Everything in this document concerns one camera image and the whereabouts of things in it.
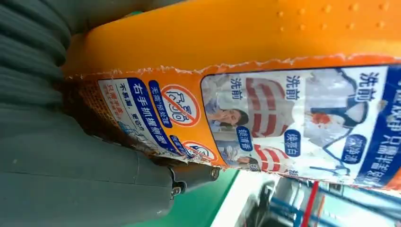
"orange sticker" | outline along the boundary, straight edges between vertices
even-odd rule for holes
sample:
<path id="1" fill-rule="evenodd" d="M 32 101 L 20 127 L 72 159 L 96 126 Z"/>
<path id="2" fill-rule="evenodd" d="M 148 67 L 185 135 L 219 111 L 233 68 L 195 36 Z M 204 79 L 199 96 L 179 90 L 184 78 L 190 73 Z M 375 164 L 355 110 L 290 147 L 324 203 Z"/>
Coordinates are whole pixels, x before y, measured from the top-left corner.
<path id="1" fill-rule="evenodd" d="M 195 96 L 189 90 L 179 85 L 168 85 L 161 93 L 172 122 L 184 127 L 198 123 L 201 112 Z"/>
<path id="2" fill-rule="evenodd" d="M 217 156 L 212 152 L 212 150 L 200 143 L 194 141 L 185 141 L 183 145 L 190 153 L 193 152 L 198 154 L 209 161 L 217 160 Z"/>

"product label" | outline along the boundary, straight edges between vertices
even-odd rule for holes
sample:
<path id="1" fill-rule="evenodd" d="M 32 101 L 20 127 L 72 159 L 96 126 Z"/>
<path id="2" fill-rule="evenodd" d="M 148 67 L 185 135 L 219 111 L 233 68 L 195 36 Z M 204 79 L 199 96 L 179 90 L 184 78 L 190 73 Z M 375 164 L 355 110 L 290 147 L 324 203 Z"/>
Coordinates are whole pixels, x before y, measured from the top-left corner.
<path id="1" fill-rule="evenodd" d="M 98 85 L 121 130 L 157 156 L 382 187 L 400 168 L 399 74 L 395 65 L 176 71 Z"/>

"blue label strip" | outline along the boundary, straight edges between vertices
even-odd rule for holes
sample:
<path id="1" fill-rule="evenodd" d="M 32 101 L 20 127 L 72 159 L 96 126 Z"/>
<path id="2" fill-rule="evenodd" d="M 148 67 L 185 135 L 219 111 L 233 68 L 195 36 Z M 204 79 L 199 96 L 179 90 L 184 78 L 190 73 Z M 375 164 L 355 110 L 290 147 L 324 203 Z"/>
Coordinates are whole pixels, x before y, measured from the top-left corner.
<path id="1" fill-rule="evenodd" d="M 187 149 L 184 148 L 178 137 L 175 135 L 170 136 L 171 141 L 174 143 L 175 147 L 183 154 L 186 155 L 188 158 L 193 158 L 195 157 L 193 154 L 190 154 Z"/>
<path id="2" fill-rule="evenodd" d="M 240 148 L 244 151 L 252 151 L 252 137 L 249 129 L 244 126 L 238 126 L 236 131 Z"/>
<path id="3" fill-rule="evenodd" d="M 157 113 L 166 128 L 172 128 L 170 118 L 168 117 L 166 107 L 164 106 L 163 97 L 160 92 L 159 83 L 155 80 L 149 81 L 149 89 L 152 94 L 153 102 L 155 103 Z"/>
<path id="4" fill-rule="evenodd" d="M 284 133 L 285 152 L 290 157 L 301 155 L 301 134 L 294 129 L 289 129 Z"/>
<path id="5" fill-rule="evenodd" d="M 138 78 L 127 79 L 139 114 L 156 143 L 176 155 L 181 155 L 171 144 L 153 109 L 146 85 Z"/>
<path id="6" fill-rule="evenodd" d="M 390 66 L 379 113 L 365 161 L 355 183 L 387 185 L 401 166 L 401 68 Z"/>
<path id="7" fill-rule="evenodd" d="M 347 164 L 357 164 L 361 161 L 366 146 L 366 137 L 358 134 L 349 135 L 345 140 L 341 161 Z"/>

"green surface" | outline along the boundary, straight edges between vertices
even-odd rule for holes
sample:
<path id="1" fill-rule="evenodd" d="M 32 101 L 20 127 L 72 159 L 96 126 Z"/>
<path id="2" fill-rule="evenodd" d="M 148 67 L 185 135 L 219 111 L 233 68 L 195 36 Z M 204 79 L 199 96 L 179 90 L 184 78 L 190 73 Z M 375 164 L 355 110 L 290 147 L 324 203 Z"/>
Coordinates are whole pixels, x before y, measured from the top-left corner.
<path id="1" fill-rule="evenodd" d="M 234 169 L 221 171 L 215 182 L 177 196 L 167 216 L 124 227 L 209 227 L 237 174 L 238 170 Z"/>

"red pole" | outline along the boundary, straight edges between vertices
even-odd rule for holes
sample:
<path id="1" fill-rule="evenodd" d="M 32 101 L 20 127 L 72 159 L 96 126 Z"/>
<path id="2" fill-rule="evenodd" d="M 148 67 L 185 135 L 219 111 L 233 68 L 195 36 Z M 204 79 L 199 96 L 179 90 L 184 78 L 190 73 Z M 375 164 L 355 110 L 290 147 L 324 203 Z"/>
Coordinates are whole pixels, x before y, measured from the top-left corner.
<path id="1" fill-rule="evenodd" d="M 305 210 L 304 218 L 302 220 L 301 227 L 308 227 L 309 217 L 312 214 L 313 203 L 314 203 L 314 199 L 316 198 L 318 189 L 319 189 L 319 182 L 315 181 L 314 185 L 312 187 L 311 195 L 309 196 L 308 205 L 306 206 L 306 210 Z"/>

